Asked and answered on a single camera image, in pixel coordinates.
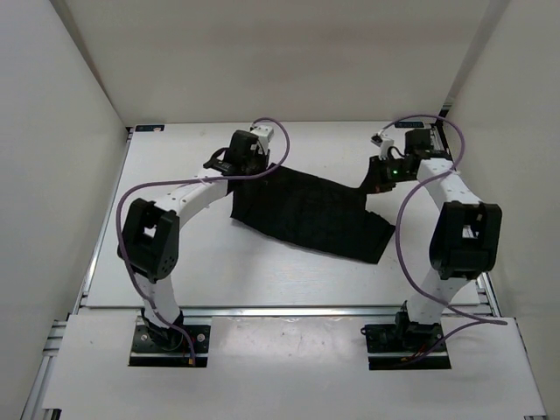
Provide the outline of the black pleated skirt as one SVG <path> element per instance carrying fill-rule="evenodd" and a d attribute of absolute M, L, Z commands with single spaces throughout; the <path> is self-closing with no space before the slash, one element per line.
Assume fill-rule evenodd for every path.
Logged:
<path fill-rule="evenodd" d="M 377 264 L 396 227 L 366 204 L 357 188 L 281 166 L 241 183 L 231 218 L 300 248 Z"/>

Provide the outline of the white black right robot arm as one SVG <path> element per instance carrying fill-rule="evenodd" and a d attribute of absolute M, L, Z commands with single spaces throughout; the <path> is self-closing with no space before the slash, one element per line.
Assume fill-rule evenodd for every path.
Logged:
<path fill-rule="evenodd" d="M 429 246 L 430 270 L 421 283 L 410 282 L 416 293 L 404 303 L 393 328 L 394 342 L 411 350 L 424 340 L 425 331 L 439 324 L 455 295 L 494 267 L 502 210 L 466 186 L 450 155 L 435 148 L 428 129 L 407 131 L 403 151 L 383 133 L 372 142 L 380 150 L 369 161 L 361 185 L 365 192 L 386 193 L 415 181 L 439 211 Z"/>

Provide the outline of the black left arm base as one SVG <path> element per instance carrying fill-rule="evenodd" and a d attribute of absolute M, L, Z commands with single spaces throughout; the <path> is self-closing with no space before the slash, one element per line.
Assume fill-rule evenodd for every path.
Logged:
<path fill-rule="evenodd" d="M 183 324 L 192 346 L 185 336 L 173 329 L 167 331 L 136 318 L 129 366 L 142 368 L 206 368 L 210 345 L 209 324 Z"/>

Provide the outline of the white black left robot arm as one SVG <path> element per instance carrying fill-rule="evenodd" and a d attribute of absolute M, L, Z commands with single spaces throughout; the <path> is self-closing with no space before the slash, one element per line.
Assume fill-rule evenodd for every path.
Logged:
<path fill-rule="evenodd" d="M 130 203 L 117 254 L 130 267 L 133 287 L 143 300 L 143 322 L 164 350 L 179 347 L 184 338 L 171 280 L 179 259 L 181 228 L 227 197 L 247 176 L 265 172 L 273 136 L 267 125 L 237 130 L 229 146 L 202 165 L 193 183 L 183 183 L 158 199 L 137 198 Z"/>

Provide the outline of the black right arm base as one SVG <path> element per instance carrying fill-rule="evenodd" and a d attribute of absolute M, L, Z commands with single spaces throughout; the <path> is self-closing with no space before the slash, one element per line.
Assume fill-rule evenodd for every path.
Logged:
<path fill-rule="evenodd" d="M 370 371 L 452 368 L 442 326 L 412 322 L 405 310 L 392 323 L 366 324 L 360 333 L 366 340 Z"/>

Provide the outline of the blue right corner label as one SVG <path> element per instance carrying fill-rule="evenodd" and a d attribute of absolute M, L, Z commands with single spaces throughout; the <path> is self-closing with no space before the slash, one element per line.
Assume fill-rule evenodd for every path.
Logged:
<path fill-rule="evenodd" d="M 414 130 L 414 129 L 423 129 L 424 123 L 421 121 L 400 121 L 394 124 L 396 129 L 403 129 L 403 130 Z"/>

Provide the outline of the blue corner label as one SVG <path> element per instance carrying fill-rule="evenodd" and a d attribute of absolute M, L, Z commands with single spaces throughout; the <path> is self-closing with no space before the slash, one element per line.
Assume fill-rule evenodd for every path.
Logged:
<path fill-rule="evenodd" d="M 423 129 L 424 123 L 421 121 L 400 121 L 394 124 L 396 129 L 403 129 L 403 130 L 414 130 L 414 129 Z"/>
<path fill-rule="evenodd" d="M 138 124 L 135 127 L 135 132 L 160 132 L 164 129 L 164 124 Z"/>

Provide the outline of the blue left corner label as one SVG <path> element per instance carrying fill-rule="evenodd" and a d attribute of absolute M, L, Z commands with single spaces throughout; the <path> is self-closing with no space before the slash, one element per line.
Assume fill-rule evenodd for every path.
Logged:
<path fill-rule="evenodd" d="M 135 127 L 135 132 L 160 132 L 164 129 L 164 124 L 138 124 Z"/>

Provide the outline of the white front cover board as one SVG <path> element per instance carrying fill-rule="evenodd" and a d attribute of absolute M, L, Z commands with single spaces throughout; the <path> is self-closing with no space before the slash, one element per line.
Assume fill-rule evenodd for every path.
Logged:
<path fill-rule="evenodd" d="M 44 405 L 65 419 L 522 419 L 544 407 L 514 321 L 442 370 L 372 371 L 359 318 L 216 318 L 205 367 L 132 367 L 131 316 L 69 320 Z"/>

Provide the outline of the aluminium table rail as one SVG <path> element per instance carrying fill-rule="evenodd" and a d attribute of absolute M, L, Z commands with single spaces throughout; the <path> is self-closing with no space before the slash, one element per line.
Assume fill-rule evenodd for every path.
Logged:
<path fill-rule="evenodd" d="M 226 306 L 201 306 L 183 307 L 182 311 L 190 318 L 211 317 L 391 317 L 399 311 L 398 306 L 249 306 L 249 307 L 226 307 Z M 489 304 L 477 304 L 460 306 L 462 312 L 471 313 L 476 316 L 492 316 Z M 80 305 L 74 313 L 80 312 L 139 312 L 136 307 L 93 307 Z"/>

